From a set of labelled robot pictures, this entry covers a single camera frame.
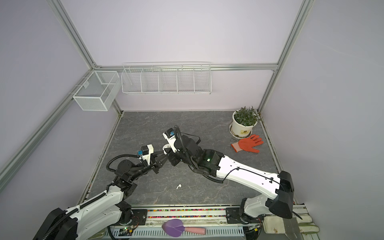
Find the white flower pot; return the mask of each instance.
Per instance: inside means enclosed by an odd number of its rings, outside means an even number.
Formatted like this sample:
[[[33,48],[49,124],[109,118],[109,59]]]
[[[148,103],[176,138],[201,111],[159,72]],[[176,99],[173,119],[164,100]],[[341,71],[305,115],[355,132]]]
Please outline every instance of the white flower pot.
[[[232,127],[230,129],[232,134],[239,138],[248,137],[252,132],[252,128],[256,126],[258,121],[256,121],[256,123],[253,126],[244,126],[236,122],[235,114],[236,114],[236,111],[234,111],[232,114]]]

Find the work glove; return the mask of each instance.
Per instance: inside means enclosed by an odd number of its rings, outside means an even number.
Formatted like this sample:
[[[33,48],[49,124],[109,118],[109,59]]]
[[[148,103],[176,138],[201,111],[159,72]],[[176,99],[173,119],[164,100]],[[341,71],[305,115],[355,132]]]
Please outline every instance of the work glove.
[[[253,147],[256,147],[263,143],[264,142],[258,135],[253,134],[250,137],[240,139],[239,142],[232,144],[232,147],[236,152],[241,150],[244,150],[247,152],[260,152],[259,150],[254,149]]]

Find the gray marble tabletop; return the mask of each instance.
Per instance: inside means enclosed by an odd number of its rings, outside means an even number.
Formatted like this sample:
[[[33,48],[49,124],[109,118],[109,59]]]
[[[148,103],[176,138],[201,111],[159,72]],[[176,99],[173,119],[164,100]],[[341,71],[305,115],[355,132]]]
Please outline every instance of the gray marble tabletop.
[[[200,136],[202,141],[199,146],[203,149],[214,149],[250,167],[277,173],[266,142],[256,147],[260,153],[234,151],[231,143],[238,140],[229,133],[231,122],[232,112],[229,111],[125,112],[93,182],[89,197],[102,192],[113,180],[114,174],[105,168],[110,159],[120,154],[136,154],[141,146],[147,144],[152,144],[155,151],[160,151],[167,143],[162,133],[174,125],[178,125],[182,132]],[[253,128],[253,133],[265,138],[259,123]],[[123,159],[125,158],[114,162],[111,168],[115,168]],[[130,160],[139,163],[138,159]],[[158,174],[150,172],[135,183],[136,190],[126,199],[131,205],[238,205],[244,197],[260,195],[259,192],[231,180],[225,180],[223,184],[209,181],[193,173],[182,162],[173,167],[167,161]]]

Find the purple trowel blade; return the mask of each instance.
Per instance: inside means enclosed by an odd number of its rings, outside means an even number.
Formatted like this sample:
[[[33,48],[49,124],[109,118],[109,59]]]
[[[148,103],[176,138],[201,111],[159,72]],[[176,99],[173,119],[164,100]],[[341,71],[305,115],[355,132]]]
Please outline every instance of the purple trowel blade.
[[[180,219],[174,218],[164,223],[161,226],[169,236],[171,237],[179,237],[183,234],[185,227],[183,226],[183,222]]]

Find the white mesh basket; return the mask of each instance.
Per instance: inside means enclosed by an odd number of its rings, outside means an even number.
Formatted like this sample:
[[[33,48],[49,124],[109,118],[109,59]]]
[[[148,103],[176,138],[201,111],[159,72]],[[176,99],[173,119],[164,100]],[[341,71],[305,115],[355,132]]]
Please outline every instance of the white mesh basket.
[[[198,94],[212,91],[210,66],[177,68],[124,68],[122,91],[126,94]]]
[[[73,98],[84,111],[108,111],[121,84],[116,71],[93,71]]]

